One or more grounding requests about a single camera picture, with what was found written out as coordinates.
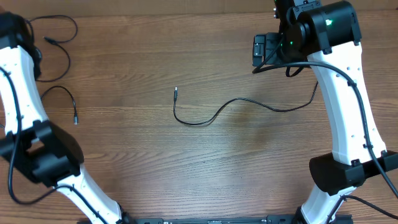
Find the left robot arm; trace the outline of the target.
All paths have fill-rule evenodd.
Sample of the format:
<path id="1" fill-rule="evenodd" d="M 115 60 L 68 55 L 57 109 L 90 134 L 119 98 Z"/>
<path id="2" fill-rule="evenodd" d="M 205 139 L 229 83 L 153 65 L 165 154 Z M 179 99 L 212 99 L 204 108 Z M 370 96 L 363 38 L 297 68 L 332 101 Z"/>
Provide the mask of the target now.
<path id="1" fill-rule="evenodd" d="M 109 198 L 89 175 L 76 139 L 49 120 L 37 90 L 42 54 L 34 45 L 29 21 L 11 12 L 1 13 L 1 100 L 6 125 L 1 140 L 1 157 L 9 162 L 7 188 L 19 205 L 13 189 L 18 170 L 50 192 L 71 200 L 90 223 L 130 223 L 120 204 Z"/>

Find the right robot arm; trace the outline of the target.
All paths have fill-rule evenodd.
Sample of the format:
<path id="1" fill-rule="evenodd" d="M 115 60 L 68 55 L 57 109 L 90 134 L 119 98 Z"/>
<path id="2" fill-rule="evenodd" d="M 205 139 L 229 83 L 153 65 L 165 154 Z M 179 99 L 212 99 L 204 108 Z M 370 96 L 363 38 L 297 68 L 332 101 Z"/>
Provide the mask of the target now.
<path id="1" fill-rule="evenodd" d="M 343 202 L 364 182 L 397 169 L 374 122 L 362 70 L 361 31 L 348 1 L 275 1 L 276 33 L 254 37 L 252 64 L 260 73 L 284 68 L 288 77 L 313 70 L 321 88 L 332 134 L 332 151 L 314 157 L 309 169 L 315 183 L 293 215 L 277 223 L 351 223 L 339 215 Z"/>

